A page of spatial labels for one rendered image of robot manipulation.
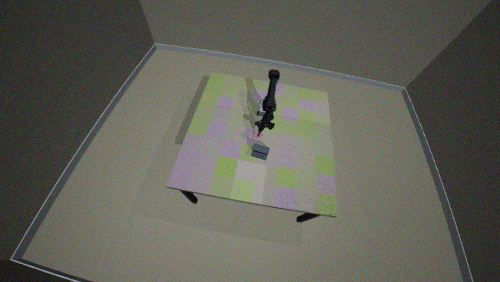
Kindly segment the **dark grey sloped panel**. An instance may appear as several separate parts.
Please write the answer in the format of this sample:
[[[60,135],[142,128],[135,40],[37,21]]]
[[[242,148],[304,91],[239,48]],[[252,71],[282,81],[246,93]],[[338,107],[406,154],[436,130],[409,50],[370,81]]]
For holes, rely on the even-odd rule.
[[[270,149],[269,147],[254,143],[251,156],[266,160],[267,155],[269,153],[269,149]]]

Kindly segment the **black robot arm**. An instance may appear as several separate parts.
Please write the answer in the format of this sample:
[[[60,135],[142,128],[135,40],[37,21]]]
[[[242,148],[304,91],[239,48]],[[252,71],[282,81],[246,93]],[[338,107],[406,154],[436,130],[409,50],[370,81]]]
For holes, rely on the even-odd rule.
[[[274,119],[273,111],[276,110],[275,91],[276,91],[276,86],[277,86],[279,78],[280,78],[279,70],[271,69],[269,71],[270,85],[269,85],[269,89],[268,89],[268,94],[265,97],[265,99],[263,99],[263,110],[266,111],[264,115],[266,116],[266,119],[268,120],[268,121],[266,121],[266,123],[264,125],[267,126],[269,130],[274,128],[274,125],[275,125],[274,123],[271,123],[270,121],[272,121]]]

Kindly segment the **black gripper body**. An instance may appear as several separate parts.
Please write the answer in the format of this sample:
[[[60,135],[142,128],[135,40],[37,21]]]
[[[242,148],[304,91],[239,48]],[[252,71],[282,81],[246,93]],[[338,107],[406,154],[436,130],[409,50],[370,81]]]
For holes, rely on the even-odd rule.
[[[262,117],[263,117],[262,120],[260,120],[261,122],[260,121],[255,122],[255,125],[258,126],[259,128],[264,127],[265,126],[264,124],[266,123],[266,121],[268,121],[265,115],[263,115]]]

